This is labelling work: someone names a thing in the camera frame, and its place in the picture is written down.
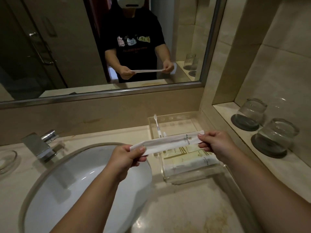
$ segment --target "yellow cartoon character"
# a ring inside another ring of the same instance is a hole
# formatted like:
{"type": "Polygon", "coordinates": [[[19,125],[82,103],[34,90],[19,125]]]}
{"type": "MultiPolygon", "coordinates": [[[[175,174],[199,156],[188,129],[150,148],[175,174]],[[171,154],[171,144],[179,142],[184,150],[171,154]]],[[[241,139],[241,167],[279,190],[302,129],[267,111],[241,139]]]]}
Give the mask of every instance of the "yellow cartoon character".
{"type": "Polygon", "coordinates": [[[150,37],[143,37],[143,36],[141,36],[141,37],[139,37],[137,39],[138,39],[138,41],[141,41],[141,42],[150,43],[150,37]]]}

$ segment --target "person's right arm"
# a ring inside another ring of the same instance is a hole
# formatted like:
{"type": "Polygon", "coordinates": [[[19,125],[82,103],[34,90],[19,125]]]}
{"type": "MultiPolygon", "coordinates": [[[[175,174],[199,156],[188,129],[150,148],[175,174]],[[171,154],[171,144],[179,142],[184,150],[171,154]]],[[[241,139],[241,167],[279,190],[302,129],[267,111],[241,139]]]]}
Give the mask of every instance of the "person's right arm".
{"type": "Polygon", "coordinates": [[[134,74],[134,72],[129,72],[130,69],[126,66],[122,66],[117,58],[117,50],[110,49],[105,51],[105,58],[107,63],[118,73],[121,78],[129,80],[134,74]]]}
{"type": "Polygon", "coordinates": [[[227,164],[267,232],[310,232],[311,204],[247,157],[226,132],[198,136],[200,148],[227,164]]]}

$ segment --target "metal mirror frame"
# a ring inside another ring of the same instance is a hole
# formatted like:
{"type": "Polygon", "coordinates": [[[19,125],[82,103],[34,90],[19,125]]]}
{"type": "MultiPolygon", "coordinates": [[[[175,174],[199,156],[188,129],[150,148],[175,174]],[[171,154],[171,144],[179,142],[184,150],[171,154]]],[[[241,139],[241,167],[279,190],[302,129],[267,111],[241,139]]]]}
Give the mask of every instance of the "metal mirror frame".
{"type": "Polygon", "coordinates": [[[199,81],[80,93],[80,94],[74,94],[74,95],[61,95],[61,96],[34,98],[34,99],[27,99],[27,100],[4,101],[4,102],[0,102],[0,109],[204,87],[206,84],[208,71],[211,66],[212,57],[213,57],[213,53],[215,50],[216,41],[217,41],[222,17],[224,14],[226,2],[227,0],[216,0],[213,19],[212,19],[211,28],[210,28],[207,46],[206,46],[206,51],[204,55],[204,63],[203,63],[199,81]]]}

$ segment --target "toothbrush packaging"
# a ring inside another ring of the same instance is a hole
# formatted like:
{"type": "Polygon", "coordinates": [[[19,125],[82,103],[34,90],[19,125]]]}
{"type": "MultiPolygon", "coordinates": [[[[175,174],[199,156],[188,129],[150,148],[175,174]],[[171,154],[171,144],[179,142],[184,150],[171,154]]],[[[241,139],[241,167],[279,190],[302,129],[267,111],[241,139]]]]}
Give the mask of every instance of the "toothbrush packaging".
{"type": "Polygon", "coordinates": [[[165,150],[175,149],[182,146],[187,146],[191,144],[201,143],[200,139],[197,137],[198,134],[204,134],[204,131],[200,132],[189,132],[180,135],[162,137],[150,141],[143,141],[137,145],[130,147],[130,150],[136,149],[138,147],[144,146],[146,152],[144,155],[149,155],[153,153],[158,153],[165,150]]]}

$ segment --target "mirror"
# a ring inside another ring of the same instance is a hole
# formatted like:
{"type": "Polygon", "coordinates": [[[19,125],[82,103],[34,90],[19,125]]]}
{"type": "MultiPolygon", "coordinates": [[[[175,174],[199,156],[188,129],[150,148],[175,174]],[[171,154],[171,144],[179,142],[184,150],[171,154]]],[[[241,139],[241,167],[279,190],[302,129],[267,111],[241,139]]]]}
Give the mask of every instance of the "mirror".
{"type": "Polygon", "coordinates": [[[0,101],[202,80],[216,0],[0,0],[0,101]]]}

